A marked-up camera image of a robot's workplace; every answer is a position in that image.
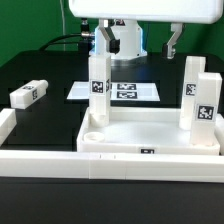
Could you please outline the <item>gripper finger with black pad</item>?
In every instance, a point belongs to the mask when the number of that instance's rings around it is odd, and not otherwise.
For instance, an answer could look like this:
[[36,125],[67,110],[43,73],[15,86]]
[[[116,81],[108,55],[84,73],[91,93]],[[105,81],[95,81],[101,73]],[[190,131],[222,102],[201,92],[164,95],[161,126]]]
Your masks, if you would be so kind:
[[116,39],[108,19],[100,19],[97,34],[97,52],[117,54],[120,51],[120,40]]
[[170,37],[167,43],[164,43],[162,46],[162,57],[166,59],[173,59],[176,53],[174,46],[176,45],[178,39],[182,35],[184,31],[183,23],[172,23],[171,24],[171,32],[172,36]]

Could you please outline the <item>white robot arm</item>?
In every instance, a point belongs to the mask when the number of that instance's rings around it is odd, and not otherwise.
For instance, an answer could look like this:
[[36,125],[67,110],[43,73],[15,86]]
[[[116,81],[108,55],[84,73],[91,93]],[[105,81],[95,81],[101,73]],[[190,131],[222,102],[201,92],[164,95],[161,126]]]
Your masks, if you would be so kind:
[[174,57],[173,46],[186,23],[212,24],[218,21],[224,0],[68,0],[75,17],[170,22],[173,36],[164,44],[164,56]]

